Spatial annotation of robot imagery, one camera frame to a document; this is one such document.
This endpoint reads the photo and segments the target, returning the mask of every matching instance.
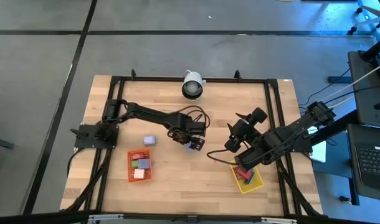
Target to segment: white camera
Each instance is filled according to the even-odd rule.
[[[198,99],[202,94],[202,86],[204,83],[205,80],[202,79],[199,73],[187,70],[182,86],[183,96],[189,100]]]

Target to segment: concrete floor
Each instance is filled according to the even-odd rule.
[[[89,6],[90,0],[0,0],[0,29],[82,30]],[[357,7],[355,2],[300,0],[103,0],[90,30],[348,30],[364,19],[353,14]],[[0,216],[19,213],[78,38],[0,35],[0,138],[16,143],[13,150],[0,148]],[[205,77],[232,77],[239,69],[247,78],[293,79],[303,103],[327,85],[327,76],[348,68],[349,51],[368,49],[375,42],[365,36],[88,36],[34,212],[59,209],[75,141],[69,129],[81,122],[96,74],[129,75],[133,68],[138,75],[178,76],[190,69]],[[334,85],[321,96],[341,87]],[[351,100],[335,112],[341,117],[354,107]],[[343,204],[336,198],[349,195],[347,180],[315,176],[326,215],[380,222],[380,201],[361,197],[359,207]]]

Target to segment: plastic tray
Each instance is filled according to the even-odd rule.
[[[144,179],[135,179],[133,177],[133,173],[136,168],[132,167],[132,155],[142,152],[145,157],[144,159],[150,159],[150,169],[145,169],[145,178]],[[132,150],[128,151],[128,181],[129,183],[138,183],[138,182],[144,182],[147,180],[151,180],[151,155],[150,155],[150,150],[149,149],[139,149],[139,150]]]
[[[254,177],[252,178],[252,180],[249,184],[245,184],[244,179],[240,179],[240,180],[237,179],[235,172],[234,172],[235,167],[236,166],[230,165],[234,179],[237,182],[237,186],[239,186],[239,189],[240,189],[242,194],[248,193],[252,190],[256,190],[256,189],[261,188],[265,185],[262,178],[259,175],[257,167],[252,168],[254,170]]]

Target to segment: wooden board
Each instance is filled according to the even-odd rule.
[[[100,120],[108,94],[111,76],[96,75],[83,121],[94,124]],[[291,80],[279,80],[279,91],[286,124],[300,117]],[[275,123],[278,116],[271,89]],[[120,125],[117,146],[113,151],[103,201],[104,212],[180,213],[204,215],[283,215],[276,165],[258,165],[265,182],[261,189],[241,194],[226,164],[206,156],[209,151],[223,149],[229,136],[226,123],[234,124],[235,113],[248,114],[256,107],[267,112],[264,86],[255,83],[207,83],[202,97],[189,101],[182,96],[179,82],[125,82],[123,98],[155,110],[171,112],[187,105],[201,106],[211,117],[206,143],[202,151],[188,152],[184,146],[166,136],[167,130],[157,124],[131,119]],[[255,126],[265,132],[269,120]],[[153,179],[138,184],[128,183],[126,153],[142,149],[143,137],[156,135],[157,145],[149,147]],[[89,180],[95,151],[85,149],[72,161],[61,208],[68,207]],[[220,159],[233,160],[234,154],[215,154]],[[302,154],[292,154],[297,185],[313,207],[321,212],[311,162]],[[98,192],[93,193],[92,208]],[[287,188],[290,210],[291,191]]]

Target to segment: white cable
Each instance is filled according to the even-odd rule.
[[[343,91],[343,90],[344,90],[344,89],[346,89],[347,87],[349,87],[349,86],[351,86],[351,85],[353,85],[353,84],[355,84],[355,83],[359,82],[360,80],[362,80],[362,79],[366,78],[368,75],[372,74],[373,72],[375,72],[375,71],[376,71],[377,69],[379,69],[379,68],[380,68],[380,66],[378,66],[377,68],[373,69],[371,72],[369,72],[369,73],[367,73],[367,74],[363,75],[363,76],[362,76],[362,77],[360,77],[358,80],[356,80],[355,82],[353,82],[353,83],[351,83],[351,84],[347,85],[346,87],[344,87],[344,88],[342,88],[342,89],[340,89],[340,90],[336,91],[336,92],[335,92],[335,93],[333,93],[333,94],[330,94],[330,95],[328,95],[328,96],[324,97],[323,99],[321,99],[321,101],[323,101],[324,99],[327,99],[327,98],[329,98],[329,97],[331,97],[331,96],[333,96],[333,95],[335,95],[335,94],[337,94],[337,93],[339,93],[339,92]]]
[[[352,98],[354,98],[354,96],[351,96],[351,97],[349,97],[348,99],[343,100],[343,101],[341,101],[341,102],[339,102],[339,103],[337,103],[337,104],[335,104],[335,105],[333,105],[333,106],[329,106],[329,108],[331,109],[331,108],[334,108],[334,107],[336,107],[336,106],[338,106],[338,105],[341,105],[341,104],[347,102],[348,100],[350,100],[350,99],[352,99]]]

